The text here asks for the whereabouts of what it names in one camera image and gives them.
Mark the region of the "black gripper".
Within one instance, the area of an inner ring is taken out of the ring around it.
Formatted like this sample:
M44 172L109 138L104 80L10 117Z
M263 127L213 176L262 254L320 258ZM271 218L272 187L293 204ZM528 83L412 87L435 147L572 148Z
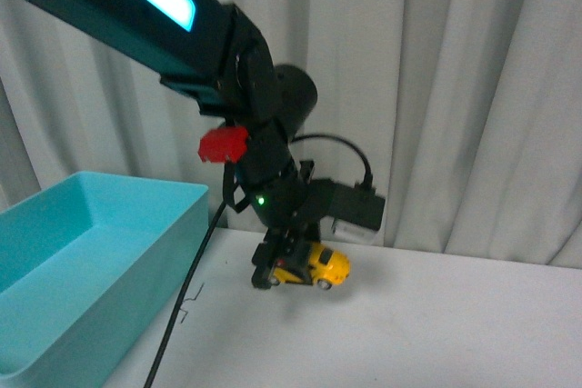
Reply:
M308 185L311 182L315 168L313 160L303 160L297 168L295 161L290 160L283 171L275 178L265 183L253 186L248 192L248 200L256 212L260 222L270 231L267 233L253 256L255 267L251 284L256 289L270 289L279 286L275 278L276 260L284 251L287 241L283 235L289 229L302 233L305 239L297 239L291 243L289 259L291 266L288 272L292 278L290 283L314 282L310 257L321 240L320 218L307 218L298 222L299 209L306 204Z

